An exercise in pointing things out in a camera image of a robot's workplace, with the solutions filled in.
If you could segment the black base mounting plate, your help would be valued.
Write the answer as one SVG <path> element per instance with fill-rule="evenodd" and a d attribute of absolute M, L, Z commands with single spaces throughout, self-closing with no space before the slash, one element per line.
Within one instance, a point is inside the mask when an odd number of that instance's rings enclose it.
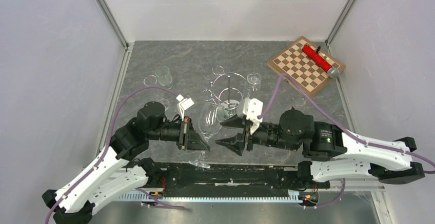
<path fill-rule="evenodd" d="M 292 165 L 211 164 L 208 169 L 188 163 L 157 162 L 159 168 L 145 188 L 162 188 L 167 197 L 283 197 L 290 191 L 329 189 Z"/>

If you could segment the chrome wine glass rack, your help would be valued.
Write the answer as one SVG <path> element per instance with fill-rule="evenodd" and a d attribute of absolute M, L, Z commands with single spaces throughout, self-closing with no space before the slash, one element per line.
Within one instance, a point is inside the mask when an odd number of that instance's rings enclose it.
<path fill-rule="evenodd" d="M 226 72 L 222 66 L 212 68 L 213 77 L 202 91 L 203 101 L 217 105 L 219 121 L 236 114 L 240 102 L 245 98 L 243 91 L 246 79 L 236 72 Z"/>

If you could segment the red glitter microphone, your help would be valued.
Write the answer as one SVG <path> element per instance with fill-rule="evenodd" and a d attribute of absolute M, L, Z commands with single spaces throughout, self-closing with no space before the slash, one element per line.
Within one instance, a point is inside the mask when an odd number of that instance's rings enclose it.
<path fill-rule="evenodd" d="M 317 54 L 316 50 L 313 50 L 310 45 L 305 44 L 302 47 L 302 51 L 312 59 L 322 70 L 324 70 L 330 78 L 337 78 L 340 74 L 338 68 L 333 67 L 323 58 L 320 53 Z"/>

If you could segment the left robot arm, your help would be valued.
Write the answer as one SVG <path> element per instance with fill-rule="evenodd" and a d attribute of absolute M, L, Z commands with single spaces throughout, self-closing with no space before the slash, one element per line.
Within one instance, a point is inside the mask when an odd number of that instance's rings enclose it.
<path fill-rule="evenodd" d="M 58 190 L 47 190 L 42 198 L 50 212 L 46 223 L 88 223 L 102 207 L 130 190 L 155 187 L 161 170 L 150 158 L 142 159 L 122 176 L 107 182 L 117 170 L 129 165 L 149 148 L 150 140 L 175 142 L 180 150 L 208 151 L 210 147 L 193 127 L 185 110 L 194 105 L 190 98 L 179 98 L 178 115 L 168 120 L 165 106 L 148 102 L 136 117 L 116 130 L 103 151 L 71 182 Z"/>

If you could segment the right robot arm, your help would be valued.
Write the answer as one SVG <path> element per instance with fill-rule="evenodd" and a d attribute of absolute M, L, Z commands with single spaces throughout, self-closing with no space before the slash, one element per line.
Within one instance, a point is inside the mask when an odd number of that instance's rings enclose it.
<path fill-rule="evenodd" d="M 262 123 L 253 133 L 253 123 L 246 117 L 233 116 L 221 123 L 241 128 L 231 138 L 216 143 L 237 155 L 251 151 L 255 145 L 289 151 L 302 149 L 305 161 L 298 163 L 296 180 L 302 187 L 339 178 L 376 178 L 390 185 L 404 185 L 424 178 L 423 166 L 410 155 L 416 150 L 412 137 L 383 141 L 365 137 L 370 147 L 358 142 L 359 135 L 322 121 L 314 121 L 295 108 L 285 111 L 277 124 Z"/>

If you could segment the wooden chessboard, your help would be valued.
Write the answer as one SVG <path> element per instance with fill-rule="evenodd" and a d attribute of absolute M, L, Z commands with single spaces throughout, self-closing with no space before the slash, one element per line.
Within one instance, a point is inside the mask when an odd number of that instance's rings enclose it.
<path fill-rule="evenodd" d="M 313 50 L 318 48 L 318 45 L 300 36 L 269 59 L 267 66 L 278 75 L 289 74 L 310 97 L 314 97 L 332 81 L 332 78 L 303 52 L 302 48 L 305 45 Z"/>

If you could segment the aluminium frame rail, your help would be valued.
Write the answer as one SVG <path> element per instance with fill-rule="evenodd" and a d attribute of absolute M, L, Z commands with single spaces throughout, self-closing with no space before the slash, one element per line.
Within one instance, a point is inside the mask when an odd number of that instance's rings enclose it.
<path fill-rule="evenodd" d="M 109 26 L 113 30 L 116 38 L 118 39 L 119 43 L 124 49 L 127 49 L 129 47 L 129 43 L 126 40 L 124 34 L 121 31 L 120 26 L 118 25 L 113 13 L 111 12 L 106 0 L 96 0 L 100 10 L 102 11 L 104 17 L 106 18 L 107 22 L 109 23 Z"/>

